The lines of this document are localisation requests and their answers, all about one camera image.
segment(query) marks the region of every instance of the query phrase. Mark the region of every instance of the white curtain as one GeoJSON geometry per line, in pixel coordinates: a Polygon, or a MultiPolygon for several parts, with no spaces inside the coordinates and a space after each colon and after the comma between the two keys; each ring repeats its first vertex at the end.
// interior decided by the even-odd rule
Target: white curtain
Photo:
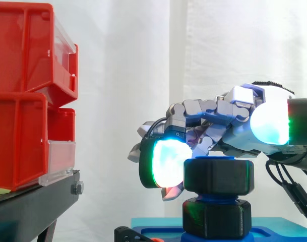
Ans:
{"type": "MultiPolygon", "coordinates": [[[[181,216],[183,200],[194,194],[163,203],[127,160],[140,141],[137,128],[164,116],[169,103],[268,80],[307,97],[307,0],[47,2],[79,45],[79,98],[69,107],[76,110],[75,168],[85,184],[58,219],[54,242],[111,242],[132,217],[181,216]]],[[[256,189],[247,197],[253,215],[307,226],[265,161],[254,161],[256,189]]],[[[291,172],[307,190],[301,172],[291,172]]]]}
{"type": "MultiPolygon", "coordinates": [[[[176,67],[170,63],[170,101],[205,100],[254,81],[279,82],[297,97],[307,97],[307,0],[188,0],[183,9],[183,4],[171,0],[170,32],[186,41],[174,51],[170,43],[170,61],[175,57],[178,61],[176,67]],[[183,19],[185,35],[177,24],[183,19]],[[180,70],[182,75],[173,73],[180,70]],[[182,96],[172,96],[174,90],[182,96]]],[[[267,174],[266,161],[265,155],[253,160],[256,188],[246,197],[253,216],[284,217],[307,226],[285,191],[267,174]]],[[[289,170],[307,190],[307,177],[298,169],[289,170]]],[[[193,195],[185,192],[167,203],[167,216],[181,216],[181,203],[193,195]]]]}

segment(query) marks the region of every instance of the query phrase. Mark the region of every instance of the screw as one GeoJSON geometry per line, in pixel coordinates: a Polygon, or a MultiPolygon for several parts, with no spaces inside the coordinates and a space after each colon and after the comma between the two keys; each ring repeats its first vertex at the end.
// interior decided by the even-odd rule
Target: screw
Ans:
{"type": "Polygon", "coordinates": [[[82,181],[77,181],[74,187],[74,194],[81,195],[84,191],[84,183],[82,181]]]}

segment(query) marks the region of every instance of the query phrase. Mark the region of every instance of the blue tray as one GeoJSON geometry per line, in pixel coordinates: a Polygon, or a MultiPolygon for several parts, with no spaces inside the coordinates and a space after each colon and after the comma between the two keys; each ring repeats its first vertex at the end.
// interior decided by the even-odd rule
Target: blue tray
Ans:
{"type": "Polygon", "coordinates": [[[165,242],[307,242],[307,229],[283,218],[253,218],[252,224],[251,233],[244,239],[206,240],[184,233],[181,218],[132,219],[135,231],[165,242]]]}

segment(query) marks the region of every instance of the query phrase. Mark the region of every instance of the glowing fingertip sensor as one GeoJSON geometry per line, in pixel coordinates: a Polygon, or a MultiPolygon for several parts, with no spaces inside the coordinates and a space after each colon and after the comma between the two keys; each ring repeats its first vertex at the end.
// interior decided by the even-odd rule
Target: glowing fingertip sensor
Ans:
{"type": "Polygon", "coordinates": [[[265,102],[252,113],[250,120],[254,136],[270,145],[289,142],[289,113],[287,101],[265,102]]]}
{"type": "Polygon", "coordinates": [[[139,175],[146,188],[170,188],[183,181],[183,163],[191,159],[188,144],[176,139],[151,138],[141,144],[139,175]]]}

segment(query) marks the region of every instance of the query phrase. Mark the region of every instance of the stacked storage bins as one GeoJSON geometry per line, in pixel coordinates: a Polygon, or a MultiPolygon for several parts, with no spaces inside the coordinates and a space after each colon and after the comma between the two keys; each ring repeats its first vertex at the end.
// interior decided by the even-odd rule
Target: stacked storage bins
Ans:
{"type": "Polygon", "coordinates": [[[49,4],[0,2],[0,189],[72,175],[78,47],[49,4]]]}

